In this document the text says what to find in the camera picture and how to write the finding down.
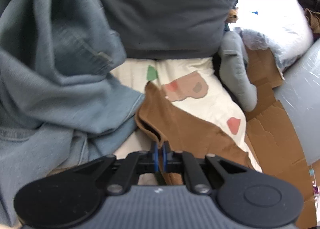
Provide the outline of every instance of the pink patch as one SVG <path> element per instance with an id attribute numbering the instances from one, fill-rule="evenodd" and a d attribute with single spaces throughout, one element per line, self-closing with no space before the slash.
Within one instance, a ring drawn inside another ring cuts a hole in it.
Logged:
<path id="1" fill-rule="evenodd" d="M 178 83 L 177 81 L 173 81 L 165 85 L 168 91 L 177 91 L 178 90 Z"/>
<path id="2" fill-rule="evenodd" d="M 233 135 L 236 135 L 238 133 L 240 122 L 241 120 L 235 117 L 231 117 L 230 119 L 227 120 L 227 125 Z"/>

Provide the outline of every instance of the brown cardboard sheet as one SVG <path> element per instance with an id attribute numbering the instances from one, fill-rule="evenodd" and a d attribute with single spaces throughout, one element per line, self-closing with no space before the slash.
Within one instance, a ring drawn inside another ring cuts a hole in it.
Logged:
<path id="1" fill-rule="evenodd" d="M 252 112 L 245 113 L 245 141 L 255 152 L 264 173 L 283 179 L 300 190 L 304 207 L 296 225 L 301 229 L 312 228 L 316 226 L 316 209 L 309 168 L 294 127 L 273 94 L 272 87 L 281 84 L 280 79 L 272 77 L 272 67 L 265 66 L 270 61 L 262 62 L 259 53 L 253 51 L 249 55 L 248 76 L 257 87 L 258 103 Z"/>
<path id="2" fill-rule="evenodd" d="M 270 49 L 253 51 L 246 48 L 246 51 L 249 57 L 247 74 L 251 82 L 267 78 L 272 88 L 282 85 L 283 80 Z"/>

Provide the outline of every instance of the black cloth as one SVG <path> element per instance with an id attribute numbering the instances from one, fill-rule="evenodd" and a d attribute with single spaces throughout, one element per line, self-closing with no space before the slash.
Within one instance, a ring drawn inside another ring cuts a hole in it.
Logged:
<path id="1" fill-rule="evenodd" d="M 210 57 L 221 43 L 235 0 L 101 0 L 127 56 L 140 59 Z"/>

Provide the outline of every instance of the ribbed gray surface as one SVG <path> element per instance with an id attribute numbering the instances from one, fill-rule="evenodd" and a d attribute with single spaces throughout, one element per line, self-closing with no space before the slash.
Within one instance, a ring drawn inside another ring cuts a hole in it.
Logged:
<path id="1" fill-rule="evenodd" d="M 102 209 L 75 229 L 248 229 L 225 217 L 207 196 L 185 186 L 132 186 L 109 197 Z M 294 225 L 282 227 L 296 229 Z"/>

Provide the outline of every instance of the brown cloth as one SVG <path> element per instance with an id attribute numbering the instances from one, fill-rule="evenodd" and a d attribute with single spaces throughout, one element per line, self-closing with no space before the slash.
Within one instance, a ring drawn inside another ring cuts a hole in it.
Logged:
<path id="1" fill-rule="evenodd" d="M 308 24 L 314 34 L 320 34 L 320 12 L 313 12 L 309 9 L 304 10 Z"/>
<path id="2" fill-rule="evenodd" d="M 214 153 L 253 168 L 248 153 L 217 125 L 199 119 L 173 106 L 152 82 L 145 87 L 146 97 L 135 115 L 140 129 L 161 147 L 169 142 L 173 151 L 191 152 L 196 158 Z M 182 184 L 178 174 L 164 174 L 167 184 Z"/>

